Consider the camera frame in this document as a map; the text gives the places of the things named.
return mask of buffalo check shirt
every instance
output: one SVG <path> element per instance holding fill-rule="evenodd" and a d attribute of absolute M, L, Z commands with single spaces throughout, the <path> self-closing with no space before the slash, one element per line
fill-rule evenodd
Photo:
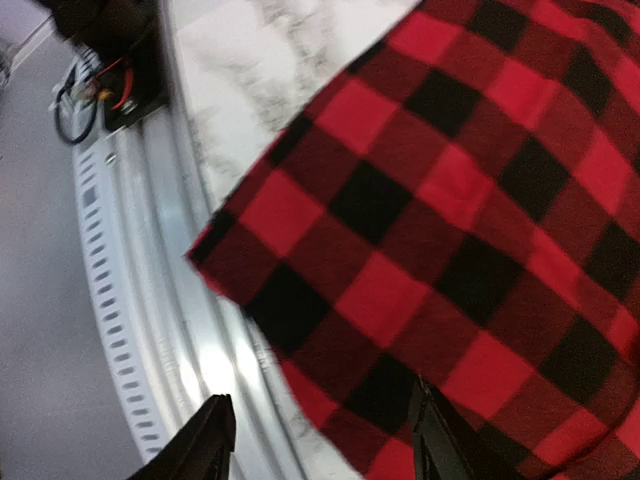
<path fill-rule="evenodd" d="M 367 479 L 417 375 L 526 478 L 640 479 L 640 9 L 433 0 L 338 75 L 189 253 Z"/>

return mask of black plastic object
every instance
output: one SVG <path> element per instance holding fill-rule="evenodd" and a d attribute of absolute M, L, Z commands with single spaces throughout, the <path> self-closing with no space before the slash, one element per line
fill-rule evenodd
<path fill-rule="evenodd" d="M 214 395 L 129 480 L 227 480 L 236 419 L 229 395 Z"/>
<path fill-rule="evenodd" d="M 124 55 L 152 17 L 132 0 L 37 0 L 53 14 L 58 32 L 91 48 L 101 59 Z"/>
<path fill-rule="evenodd" d="M 416 480 L 522 480 L 433 386 L 416 382 L 409 406 Z"/>
<path fill-rule="evenodd" d="M 111 132 L 134 124 L 168 101 L 161 69 L 157 25 L 157 20 L 150 21 L 145 30 L 140 33 L 121 66 L 109 72 L 112 73 L 112 84 L 109 85 L 109 89 L 114 92 L 114 95 L 104 102 L 103 111 L 104 126 Z M 130 97 L 133 107 L 125 106 L 112 110 L 122 98 L 127 68 L 133 69 L 133 91 Z"/>

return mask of wire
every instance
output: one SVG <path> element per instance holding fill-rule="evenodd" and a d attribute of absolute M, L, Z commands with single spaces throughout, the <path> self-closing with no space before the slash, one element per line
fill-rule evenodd
<path fill-rule="evenodd" d="M 111 70 L 112 68 L 118 66 L 120 64 L 120 62 L 122 62 L 122 60 L 124 60 L 124 57 L 120 57 L 118 60 L 116 60 L 115 62 L 113 62 L 111 65 L 109 65 L 107 68 L 105 68 L 104 70 L 101 70 L 99 73 L 96 73 L 93 78 L 98 78 L 101 77 L 102 75 L 104 75 L 105 73 L 107 73 L 109 70 Z"/>
<path fill-rule="evenodd" d="M 58 94 L 56 95 L 55 107 L 53 109 L 53 121 L 55 123 L 58 136 L 64 143 L 66 143 L 67 145 L 78 145 L 84 142 L 89 136 L 89 134 L 91 133 L 91 129 L 93 128 L 93 125 L 96 121 L 96 117 L 98 116 L 98 99 L 96 96 L 94 96 L 91 100 L 91 113 L 90 113 L 91 116 L 89 117 L 89 122 L 84 127 L 84 130 L 82 131 L 82 133 L 80 133 L 80 135 L 78 135 L 77 137 L 71 137 L 67 135 L 67 132 L 65 132 L 64 128 L 62 127 L 62 118 L 61 118 L 62 97 L 68 91 L 69 91 L 68 85 L 63 86 L 58 91 Z"/>
<path fill-rule="evenodd" d="M 124 91 L 122 92 L 122 98 L 118 103 L 116 103 L 111 110 L 119 110 L 121 109 L 129 97 L 131 96 L 131 92 L 133 91 L 133 68 L 127 68 L 127 71 L 124 72 Z"/>

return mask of ventilation slot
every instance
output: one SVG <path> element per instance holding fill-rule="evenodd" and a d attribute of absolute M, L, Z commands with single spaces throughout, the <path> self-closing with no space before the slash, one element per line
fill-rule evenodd
<path fill-rule="evenodd" d="M 87 213 L 87 214 L 84 216 L 84 219 L 85 219 L 85 220 L 89 220 L 91 217 L 93 217 L 93 216 L 94 216 L 96 213 L 98 213 L 99 211 L 100 211 L 100 209 L 99 209 L 99 208 L 94 208 L 93 210 L 91 210 L 89 213 Z"/>
<path fill-rule="evenodd" d="M 122 340 L 118 340 L 117 342 L 113 342 L 111 345 L 109 345 L 109 348 L 114 350 L 116 348 L 124 347 L 126 344 L 127 344 L 127 341 L 125 339 L 122 339 Z"/>
<path fill-rule="evenodd" d="M 116 299 L 115 298 L 110 298 L 109 300 L 105 300 L 104 302 L 102 302 L 100 304 L 100 308 L 107 308 L 110 307 L 111 305 L 113 305 L 114 303 L 116 303 Z"/>
<path fill-rule="evenodd" d="M 81 186 L 85 186 L 87 185 L 91 180 L 93 180 L 94 178 L 96 178 L 96 174 L 92 173 L 91 175 L 89 175 L 87 178 L 85 178 L 82 183 L 80 184 Z"/>
<path fill-rule="evenodd" d="M 113 288 L 113 286 L 111 284 L 105 285 L 104 287 L 102 287 L 101 289 L 98 290 L 98 294 L 102 295 L 103 293 L 107 293 L 112 288 Z"/>
<path fill-rule="evenodd" d="M 93 153 L 90 153 L 89 155 L 87 155 L 86 157 L 84 157 L 81 161 L 80 161 L 80 166 L 84 165 L 85 163 L 87 163 L 89 160 L 91 160 L 91 157 L 93 157 Z"/>
<path fill-rule="evenodd" d="M 80 172 L 80 176 L 86 175 L 87 173 L 89 173 L 89 171 L 93 168 L 93 163 L 91 165 L 89 165 L 88 167 L 85 167 L 81 172 Z"/>
<path fill-rule="evenodd" d="M 105 263 L 107 263 L 107 259 L 103 258 L 101 260 L 98 260 L 96 263 L 94 263 L 93 265 L 91 265 L 91 268 L 96 269 L 96 268 L 100 268 L 102 265 L 104 265 Z"/>
<path fill-rule="evenodd" d="M 103 272 L 100 275 L 98 275 L 95 280 L 96 280 L 96 282 L 99 282 L 99 281 L 104 280 L 105 278 L 107 278 L 109 275 L 111 275 L 111 272 L 109 270 L 107 270 L 106 272 Z"/>
<path fill-rule="evenodd" d="M 111 327 L 107 330 L 107 335 L 115 335 L 116 333 L 120 333 L 122 331 L 122 325 L 116 325 L 115 327 Z"/>
<path fill-rule="evenodd" d="M 91 250 L 91 253 L 89 253 L 89 255 L 91 257 L 95 257 L 97 254 L 102 252 L 104 249 L 105 249 L 105 246 L 104 245 L 100 245 L 99 247 L 96 247 L 93 250 Z"/>

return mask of black cable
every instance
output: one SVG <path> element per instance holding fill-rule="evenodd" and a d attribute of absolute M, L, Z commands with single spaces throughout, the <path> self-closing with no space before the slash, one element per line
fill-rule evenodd
<path fill-rule="evenodd" d="M 94 123 L 96 122 L 96 117 L 98 116 L 98 99 L 94 96 L 91 100 L 91 116 L 89 117 L 89 122 L 85 126 L 84 130 L 80 135 L 73 138 L 67 135 L 67 132 L 62 128 L 62 119 L 61 119 L 61 103 L 62 96 L 67 93 L 67 88 L 62 87 L 58 94 L 56 95 L 55 107 L 53 109 L 53 121 L 56 126 L 56 131 L 58 132 L 58 136 L 60 139 L 66 143 L 67 145 L 78 145 L 84 142 L 89 134 L 91 133 L 91 129 L 93 128 Z"/>
<path fill-rule="evenodd" d="M 62 127 L 62 117 L 61 117 L 61 109 L 62 109 L 62 97 L 68 93 L 74 86 L 76 82 L 76 67 L 73 67 L 69 72 L 69 75 L 64 81 L 64 85 L 60 87 L 60 90 L 56 94 L 56 100 L 54 102 L 53 108 L 53 121 L 56 126 L 56 132 L 58 132 L 58 136 L 60 139 L 66 143 L 67 145 L 78 145 L 84 142 L 89 134 L 91 133 L 91 129 L 96 122 L 96 117 L 98 116 L 98 97 L 97 93 L 94 93 L 91 98 L 91 116 L 89 117 L 89 122 L 84 127 L 84 130 L 77 137 L 71 137 L 65 132 Z"/>

